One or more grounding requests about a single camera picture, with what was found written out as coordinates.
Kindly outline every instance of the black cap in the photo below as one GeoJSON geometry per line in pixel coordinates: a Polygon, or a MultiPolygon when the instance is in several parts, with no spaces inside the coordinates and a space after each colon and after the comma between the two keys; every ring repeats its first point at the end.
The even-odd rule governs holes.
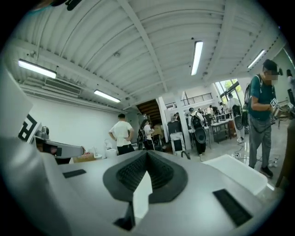
{"type": "Polygon", "coordinates": [[[277,64],[272,60],[265,60],[263,63],[263,67],[266,68],[268,71],[271,71],[271,74],[276,76],[279,75],[279,72],[277,71],[277,64]]]}

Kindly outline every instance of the glossy floor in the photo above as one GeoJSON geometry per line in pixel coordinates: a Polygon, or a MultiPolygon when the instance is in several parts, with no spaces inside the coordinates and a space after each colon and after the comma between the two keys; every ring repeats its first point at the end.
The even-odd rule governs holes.
{"type": "MultiPolygon", "coordinates": [[[[267,188],[263,193],[262,201],[268,203],[282,194],[281,189],[277,189],[274,186],[276,185],[277,179],[281,172],[283,161],[285,157],[285,150],[287,145],[287,127],[289,121],[281,121],[280,126],[278,126],[278,121],[272,125],[271,131],[271,154],[270,162],[276,160],[277,167],[271,167],[270,170],[273,172],[273,178],[268,179],[270,188],[267,188]]],[[[236,157],[239,161],[243,162],[245,165],[249,165],[249,139],[248,135],[245,136],[245,142],[238,144],[236,138],[227,139],[218,143],[213,141],[211,137],[211,148],[207,144],[205,153],[200,157],[196,148],[190,152],[190,157],[193,161],[206,161],[218,156],[228,154],[233,157],[236,157]]],[[[261,146],[257,150],[257,163],[255,170],[259,171],[261,168],[261,146]]]]}

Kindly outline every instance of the white ceiling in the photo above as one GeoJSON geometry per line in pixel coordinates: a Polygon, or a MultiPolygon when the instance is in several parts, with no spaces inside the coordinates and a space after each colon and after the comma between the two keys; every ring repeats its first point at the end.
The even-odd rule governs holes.
{"type": "Polygon", "coordinates": [[[268,52],[253,70],[284,44],[278,26],[253,1],[83,0],[70,12],[61,5],[27,15],[5,56],[27,93],[115,111],[167,92],[246,77],[262,49],[268,52]],[[191,76],[195,41],[204,47],[191,76]],[[59,81],[81,92],[75,98],[54,87],[49,92],[46,78],[19,68],[19,58],[56,71],[59,81]],[[95,89],[122,101],[100,98],[95,89]]]}

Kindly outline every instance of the black shoe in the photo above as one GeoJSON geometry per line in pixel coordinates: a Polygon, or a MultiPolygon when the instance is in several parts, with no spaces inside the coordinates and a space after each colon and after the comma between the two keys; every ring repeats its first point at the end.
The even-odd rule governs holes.
{"type": "Polygon", "coordinates": [[[272,171],[270,169],[268,169],[268,167],[265,167],[265,168],[261,167],[260,172],[268,178],[272,178],[272,176],[273,176],[272,171]]]}

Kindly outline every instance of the black pants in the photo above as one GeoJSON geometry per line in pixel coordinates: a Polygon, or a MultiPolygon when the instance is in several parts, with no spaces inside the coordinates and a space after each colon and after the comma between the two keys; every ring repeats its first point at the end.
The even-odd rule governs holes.
{"type": "Polygon", "coordinates": [[[144,144],[144,147],[147,149],[147,150],[154,150],[153,148],[153,141],[152,140],[146,140],[143,142],[144,144]]]}
{"type": "Polygon", "coordinates": [[[123,154],[126,154],[126,153],[131,153],[131,152],[134,151],[134,148],[132,147],[131,144],[124,145],[124,146],[117,147],[117,148],[118,148],[118,151],[119,151],[119,155],[123,155],[123,154]]]}
{"type": "Polygon", "coordinates": [[[205,152],[205,150],[206,150],[206,143],[201,144],[195,138],[195,145],[197,147],[198,154],[202,154],[202,153],[205,152]]]}

